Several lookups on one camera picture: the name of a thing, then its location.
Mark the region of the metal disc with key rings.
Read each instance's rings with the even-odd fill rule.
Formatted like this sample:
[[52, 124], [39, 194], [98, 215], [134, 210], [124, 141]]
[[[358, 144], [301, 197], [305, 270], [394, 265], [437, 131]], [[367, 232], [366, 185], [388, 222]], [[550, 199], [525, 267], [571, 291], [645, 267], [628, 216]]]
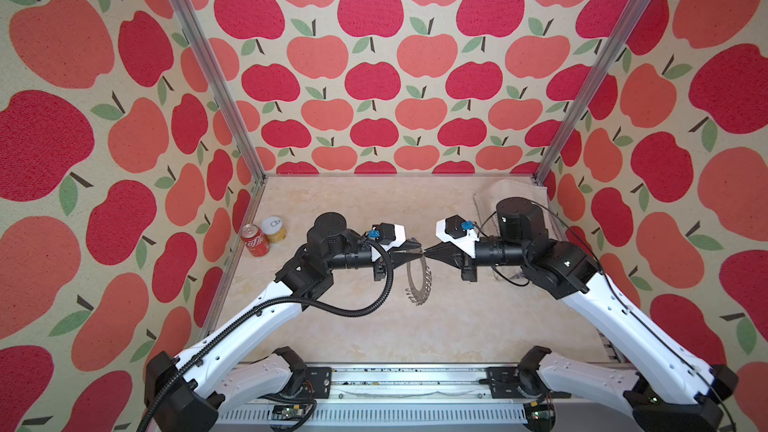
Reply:
[[432, 271], [424, 256], [407, 264], [406, 277], [408, 281], [405, 289], [406, 296], [413, 305], [424, 305], [432, 291]]

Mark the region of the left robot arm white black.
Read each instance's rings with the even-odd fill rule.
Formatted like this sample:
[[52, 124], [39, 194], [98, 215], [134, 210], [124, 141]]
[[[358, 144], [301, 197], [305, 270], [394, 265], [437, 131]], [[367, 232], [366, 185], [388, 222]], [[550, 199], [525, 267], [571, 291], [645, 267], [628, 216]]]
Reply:
[[[295, 401], [306, 381], [306, 364], [295, 351], [278, 348], [250, 365], [246, 356], [308, 308], [343, 318], [372, 314], [389, 297], [395, 269], [420, 256], [420, 243], [402, 225], [380, 223], [360, 234], [337, 212], [319, 215], [305, 244], [248, 307], [176, 356], [161, 352], [150, 360], [138, 430], [209, 431], [221, 416], [254, 399]], [[371, 304], [345, 309], [321, 301], [334, 271], [361, 268], [384, 283]]]

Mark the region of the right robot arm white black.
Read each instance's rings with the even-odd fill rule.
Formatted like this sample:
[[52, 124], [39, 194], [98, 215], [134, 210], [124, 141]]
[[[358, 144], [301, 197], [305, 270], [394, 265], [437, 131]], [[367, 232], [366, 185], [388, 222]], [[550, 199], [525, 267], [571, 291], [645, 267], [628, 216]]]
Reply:
[[587, 319], [630, 361], [632, 376], [572, 361], [532, 347], [512, 381], [539, 399], [563, 392], [609, 407], [644, 431], [717, 431], [731, 421], [726, 401], [739, 378], [725, 364], [711, 365], [687, 350], [643, 313], [604, 271], [589, 250], [549, 235], [549, 209], [523, 197], [497, 203], [498, 234], [484, 236], [458, 215], [436, 224], [438, 244], [426, 257], [457, 268], [474, 282], [480, 267], [517, 266], [534, 286]]

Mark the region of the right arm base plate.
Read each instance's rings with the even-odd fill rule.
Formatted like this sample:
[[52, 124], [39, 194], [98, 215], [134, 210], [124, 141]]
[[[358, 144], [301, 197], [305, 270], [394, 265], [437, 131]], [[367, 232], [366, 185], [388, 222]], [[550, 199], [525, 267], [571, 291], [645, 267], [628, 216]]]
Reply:
[[522, 399], [522, 382], [516, 366], [497, 366], [485, 369], [481, 383], [488, 386], [493, 399]]

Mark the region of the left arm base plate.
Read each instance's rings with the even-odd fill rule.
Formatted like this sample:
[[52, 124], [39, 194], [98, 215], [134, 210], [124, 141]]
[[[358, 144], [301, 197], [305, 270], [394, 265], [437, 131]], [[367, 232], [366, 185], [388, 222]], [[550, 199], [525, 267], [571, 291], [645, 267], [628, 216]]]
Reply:
[[294, 398], [326, 400], [330, 397], [333, 369], [331, 367], [308, 367], [304, 381]]

